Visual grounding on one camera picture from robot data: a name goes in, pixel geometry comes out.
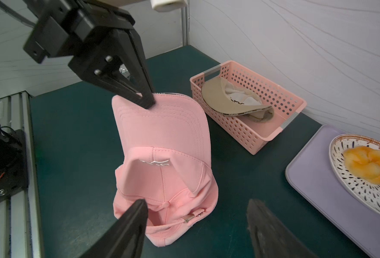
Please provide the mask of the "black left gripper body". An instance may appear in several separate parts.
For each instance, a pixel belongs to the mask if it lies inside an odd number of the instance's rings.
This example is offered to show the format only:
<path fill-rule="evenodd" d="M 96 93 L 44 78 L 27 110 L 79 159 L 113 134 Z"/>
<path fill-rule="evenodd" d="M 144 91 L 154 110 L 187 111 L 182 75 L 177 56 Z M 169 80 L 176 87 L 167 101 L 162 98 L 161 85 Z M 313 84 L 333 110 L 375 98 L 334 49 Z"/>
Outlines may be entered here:
<path fill-rule="evenodd" d="M 24 51 L 37 63 L 45 58 L 76 56 L 112 29 L 132 29 L 135 20 L 103 1 L 25 1 L 37 17 Z"/>

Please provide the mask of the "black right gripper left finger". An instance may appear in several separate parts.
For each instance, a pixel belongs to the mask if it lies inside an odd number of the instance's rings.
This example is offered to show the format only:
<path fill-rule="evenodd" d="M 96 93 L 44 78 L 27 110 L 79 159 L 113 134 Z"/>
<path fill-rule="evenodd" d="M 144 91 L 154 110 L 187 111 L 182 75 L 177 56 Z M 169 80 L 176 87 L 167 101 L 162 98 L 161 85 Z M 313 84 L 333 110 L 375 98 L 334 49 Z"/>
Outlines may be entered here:
<path fill-rule="evenodd" d="M 118 221 L 81 258 L 139 258 L 141 257 L 148 207 L 137 200 Z"/>

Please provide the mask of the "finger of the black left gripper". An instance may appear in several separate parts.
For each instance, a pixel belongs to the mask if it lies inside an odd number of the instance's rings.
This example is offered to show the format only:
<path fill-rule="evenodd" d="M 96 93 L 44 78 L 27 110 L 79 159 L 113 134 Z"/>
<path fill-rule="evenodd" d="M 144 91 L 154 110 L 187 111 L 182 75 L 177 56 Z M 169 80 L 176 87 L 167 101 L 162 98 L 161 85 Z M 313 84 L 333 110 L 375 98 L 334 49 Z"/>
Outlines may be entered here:
<path fill-rule="evenodd" d="M 131 82 L 121 77 L 118 95 L 139 106 L 153 106 L 155 104 L 153 86 L 140 36 L 134 29 L 116 29 L 114 37 L 120 44 L 116 55 L 134 79 Z"/>
<path fill-rule="evenodd" d="M 133 81 L 126 66 L 116 55 L 118 49 L 111 51 L 104 48 L 90 49 L 74 56 L 69 62 L 70 69 L 83 81 L 110 91 L 116 95 L 121 88 L 120 78 Z M 141 106 L 149 109 L 152 106 Z"/>

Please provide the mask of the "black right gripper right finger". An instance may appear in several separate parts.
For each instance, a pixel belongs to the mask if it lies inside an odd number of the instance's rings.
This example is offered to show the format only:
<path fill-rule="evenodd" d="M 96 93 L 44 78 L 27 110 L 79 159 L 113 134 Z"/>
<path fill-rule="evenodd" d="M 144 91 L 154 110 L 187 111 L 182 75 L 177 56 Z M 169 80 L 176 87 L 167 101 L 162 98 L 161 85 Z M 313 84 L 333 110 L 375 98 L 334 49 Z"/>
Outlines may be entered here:
<path fill-rule="evenodd" d="M 248 230 L 257 258 L 316 258 L 272 212 L 258 199 L 247 207 Z"/>

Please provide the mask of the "pink baseball cap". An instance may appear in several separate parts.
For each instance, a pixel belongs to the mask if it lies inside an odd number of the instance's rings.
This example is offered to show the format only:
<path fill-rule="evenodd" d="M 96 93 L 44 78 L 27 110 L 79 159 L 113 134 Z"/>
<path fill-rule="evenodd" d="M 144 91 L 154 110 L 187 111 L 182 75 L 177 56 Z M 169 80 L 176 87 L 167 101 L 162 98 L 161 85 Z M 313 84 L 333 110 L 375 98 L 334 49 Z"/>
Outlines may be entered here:
<path fill-rule="evenodd" d="M 124 154 L 115 171 L 113 208 L 120 218 L 144 199 L 146 237 L 164 247 L 213 212 L 219 188 L 202 107 L 182 94 L 155 94 L 154 99 L 144 109 L 120 96 L 112 98 Z"/>

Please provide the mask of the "beige baseball cap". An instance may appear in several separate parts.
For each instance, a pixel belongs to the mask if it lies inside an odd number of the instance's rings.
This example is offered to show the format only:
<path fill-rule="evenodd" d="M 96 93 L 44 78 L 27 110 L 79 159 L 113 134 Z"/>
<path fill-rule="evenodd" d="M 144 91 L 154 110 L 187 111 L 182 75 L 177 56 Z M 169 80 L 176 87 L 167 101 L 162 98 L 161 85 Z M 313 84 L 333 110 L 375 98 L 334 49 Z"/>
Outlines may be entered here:
<path fill-rule="evenodd" d="M 246 116 L 256 123 L 264 123 L 275 115 L 273 107 L 263 104 L 259 95 L 250 89 L 236 87 L 223 77 L 207 81 L 201 94 L 211 109 L 225 116 Z"/>

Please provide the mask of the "lilac plastic tray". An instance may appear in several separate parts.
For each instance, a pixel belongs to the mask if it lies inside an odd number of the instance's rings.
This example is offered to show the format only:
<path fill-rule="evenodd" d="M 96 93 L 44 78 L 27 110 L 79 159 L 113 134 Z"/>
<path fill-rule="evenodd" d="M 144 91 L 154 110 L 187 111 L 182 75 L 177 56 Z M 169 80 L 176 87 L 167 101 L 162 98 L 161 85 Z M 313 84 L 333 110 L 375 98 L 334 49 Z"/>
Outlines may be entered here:
<path fill-rule="evenodd" d="M 340 183 L 329 160 L 331 141 L 342 131 L 320 127 L 285 170 L 289 184 L 371 258 L 380 258 L 380 214 Z"/>

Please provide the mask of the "green table mat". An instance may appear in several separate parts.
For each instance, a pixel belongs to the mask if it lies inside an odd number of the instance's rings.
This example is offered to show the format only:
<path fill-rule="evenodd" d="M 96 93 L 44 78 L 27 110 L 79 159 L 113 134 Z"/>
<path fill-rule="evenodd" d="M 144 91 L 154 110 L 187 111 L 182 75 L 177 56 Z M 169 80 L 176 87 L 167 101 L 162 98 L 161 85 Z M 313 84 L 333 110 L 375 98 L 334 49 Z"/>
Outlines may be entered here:
<path fill-rule="evenodd" d="M 79 82 L 30 100 L 45 256 L 77 258 L 115 223 L 115 170 L 124 155 L 112 94 Z M 145 258 L 252 258 L 247 206 L 265 205 L 321 258 L 365 253 L 297 193 L 285 169 L 320 128 L 301 114 L 256 155 L 209 120 L 219 201 L 175 243 L 146 241 Z"/>

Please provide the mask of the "pink perforated plastic basket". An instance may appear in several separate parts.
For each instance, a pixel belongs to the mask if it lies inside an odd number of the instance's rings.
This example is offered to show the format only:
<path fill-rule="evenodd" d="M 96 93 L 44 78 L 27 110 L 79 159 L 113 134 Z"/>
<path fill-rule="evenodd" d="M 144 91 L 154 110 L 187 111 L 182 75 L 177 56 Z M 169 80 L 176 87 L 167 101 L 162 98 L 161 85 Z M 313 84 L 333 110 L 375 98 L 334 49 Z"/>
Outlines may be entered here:
<path fill-rule="evenodd" d="M 257 123 L 243 116 L 226 116 L 210 108 L 202 97 L 202 87 L 212 77 L 224 77 L 236 87 L 255 92 L 275 115 L 270 121 Z M 229 133 L 250 154 L 255 155 L 274 140 L 307 106 L 307 102 L 282 86 L 236 61 L 227 61 L 190 78 L 192 97 L 205 113 Z"/>

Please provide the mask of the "white speckled plate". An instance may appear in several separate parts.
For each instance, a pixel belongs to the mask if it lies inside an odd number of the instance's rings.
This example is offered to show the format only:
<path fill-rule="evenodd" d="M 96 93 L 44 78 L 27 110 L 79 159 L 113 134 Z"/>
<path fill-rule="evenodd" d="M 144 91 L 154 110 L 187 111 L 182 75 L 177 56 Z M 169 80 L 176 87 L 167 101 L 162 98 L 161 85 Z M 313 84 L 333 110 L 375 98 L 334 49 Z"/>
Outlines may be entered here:
<path fill-rule="evenodd" d="M 380 214 L 380 184 L 353 175 L 345 165 L 344 153 L 356 147 L 369 147 L 380 151 L 380 141 L 358 134 L 342 134 L 329 145 L 329 160 L 335 177 L 354 198 Z"/>

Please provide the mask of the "yellow bread roll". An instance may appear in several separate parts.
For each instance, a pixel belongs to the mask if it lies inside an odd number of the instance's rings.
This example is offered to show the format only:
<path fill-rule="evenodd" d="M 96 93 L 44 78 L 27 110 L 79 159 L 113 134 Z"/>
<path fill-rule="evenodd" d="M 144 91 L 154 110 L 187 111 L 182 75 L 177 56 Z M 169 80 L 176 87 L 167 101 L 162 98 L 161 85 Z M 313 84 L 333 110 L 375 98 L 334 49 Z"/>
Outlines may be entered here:
<path fill-rule="evenodd" d="M 380 150 L 358 146 L 345 150 L 343 156 L 344 165 L 351 174 L 380 185 Z"/>

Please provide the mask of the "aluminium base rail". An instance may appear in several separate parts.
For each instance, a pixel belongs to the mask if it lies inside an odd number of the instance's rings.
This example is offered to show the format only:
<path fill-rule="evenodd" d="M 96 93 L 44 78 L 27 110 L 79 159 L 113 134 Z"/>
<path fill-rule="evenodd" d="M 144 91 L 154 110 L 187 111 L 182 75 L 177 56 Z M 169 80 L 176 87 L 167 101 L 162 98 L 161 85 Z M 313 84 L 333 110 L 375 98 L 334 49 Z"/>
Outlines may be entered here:
<path fill-rule="evenodd" d="M 0 258 L 42 258 L 30 96 L 0 99 Z"/>

